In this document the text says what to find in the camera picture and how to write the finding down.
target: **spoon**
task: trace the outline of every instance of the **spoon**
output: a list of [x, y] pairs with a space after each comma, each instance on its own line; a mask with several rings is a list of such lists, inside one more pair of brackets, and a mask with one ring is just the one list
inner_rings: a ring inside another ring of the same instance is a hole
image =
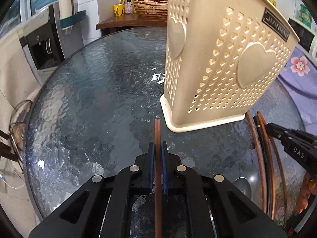
[[254, 192], [259, 179], [259, 173], [256, 166], [254, 164], [248, 165], [242, 172], [241, 177], [244, 177], [248, 180], [251, 190]]
[[252, 191], [248, 180], [244, 177], [239, 177], [233, 182], [233, 185], [236, 186], [240, 192], [246, 195], [249, 199], [252, 199]]

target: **textured glass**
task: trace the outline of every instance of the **textured glass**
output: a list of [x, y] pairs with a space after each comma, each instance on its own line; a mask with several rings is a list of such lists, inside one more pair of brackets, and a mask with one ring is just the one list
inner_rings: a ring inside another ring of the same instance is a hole
[[[32, 111], [25, 147], [26, 173], [43, 217], [92, 175], [115, 175], [132, 165], [137, 155], [147, 152], [153, 141], [155, 118], [162, 119], [162, 140], [167, 142], [169, 152], [179, 155], [184, 165], [201, 175], [223, 174], [233, 182], [247, 165], [258, 167], [246, 119], [184, 133], [166, 127], [159, 102], [164, 87], [165, 49], [166, 28], [118, 32], [68, 58], [46, 83]], [[251, 114], [257, 110], [262, 111], [267, 122], [303, 129], [297, 108], [279, 81], [272, 83]], [[283, 152], [279, 142], [278, 147], [291, 211], [304, 170]], [[283, 197], [275, 166], [280, 222]], [[259, 178], [253, 194], [258, 206], [260, 186]], [[137, 201], [135, 211], [143, 208], [147, 198]], [[146, 218], [144, 211], [139, 215]], [[138, 230], [145, 225], [141, 219], [138, 224]], [[132, 237], [137, 237], [138, 232], [132, 232]]]

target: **yellow cup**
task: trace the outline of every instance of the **yellow cup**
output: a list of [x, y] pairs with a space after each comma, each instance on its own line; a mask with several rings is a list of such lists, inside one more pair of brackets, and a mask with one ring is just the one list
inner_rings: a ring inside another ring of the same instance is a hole
[[124, 4], [114, 5], [114, 13], [115, 13], [115, 16], [123, 15], [124, 14]]
[[275, 2], [275, 0], [269, 0], [270, 1], [270, 3], [272, 3], [275, 7], [276, 7], [276, 2]]

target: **beige basket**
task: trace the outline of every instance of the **beige basket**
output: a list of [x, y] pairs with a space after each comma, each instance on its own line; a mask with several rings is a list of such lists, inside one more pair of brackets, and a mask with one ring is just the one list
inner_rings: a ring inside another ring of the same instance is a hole
[[140, 16], [167, 18], [168, 0], [133, 0], [133, 5]]
[[242, 120], [298, 41], [268, 0], [169, 0], [161, 97], [168, 128]]

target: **heart emblem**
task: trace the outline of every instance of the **heart emblem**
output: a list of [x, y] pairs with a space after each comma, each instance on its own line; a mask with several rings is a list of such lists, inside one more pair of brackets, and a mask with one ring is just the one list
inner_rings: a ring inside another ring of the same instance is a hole
[[264, 46], [259, 42], [248, 44], [242, 52], [237, 66], [239, 86], [246, 88], [266, 76], [275, 63], [275, 51], [265, 51]]
[[185, 46], [186, 42], [186, 26], [172, 17], [168, 21], [167, 36], [169, 49], [173, 59], [177, 59]]

